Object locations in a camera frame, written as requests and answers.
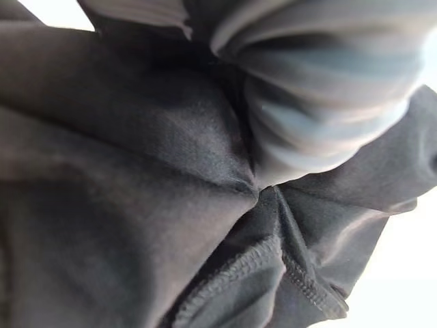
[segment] stitched seam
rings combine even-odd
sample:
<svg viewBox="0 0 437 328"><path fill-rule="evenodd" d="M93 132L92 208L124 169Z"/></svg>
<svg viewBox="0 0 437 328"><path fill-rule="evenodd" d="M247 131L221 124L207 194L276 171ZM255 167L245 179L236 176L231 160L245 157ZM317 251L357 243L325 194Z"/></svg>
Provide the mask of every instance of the stitched seam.
<svg viewBox="0 0 437 328"><path fill-rule="evenodd" d="M322 286L311 279L287 254L283 254L283 258L287 267L286 275L290 278L293 285L298 287L301 293L326 315L327 319L338 319L346 316L346 303L341 304L340 301L326 292Z"/></svg>
<svg viewBox="0 0 437 328"><path fill-rule="evenodd" d="M189 294L176 314L173 327L179 328L187 325L196 312L210 299L231 288L235 282L248 277L277 259L272 255L281 257L279 243L280 240L276 236L267 238L215 270Z"/></svg>

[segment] black cloth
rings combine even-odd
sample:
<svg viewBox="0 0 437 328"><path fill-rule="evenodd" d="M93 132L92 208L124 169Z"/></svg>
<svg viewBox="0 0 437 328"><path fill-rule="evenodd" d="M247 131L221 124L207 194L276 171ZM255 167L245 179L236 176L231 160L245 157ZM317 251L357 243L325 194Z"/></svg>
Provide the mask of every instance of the black cloth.
<svg viewBox="0 0 437 328"><path fill-rule="evenodd" d="M6 20L39 22L39 19L17 0L0 1L0 21Z"/></svg>
<svg viewBox="0 0 437 328"><path fill-rule="evenodd" d="M260 191L244 112L203 65L33 23L0 44L6 327L342 318L387 218L437 183L427 87L351 161Z"/></svg>

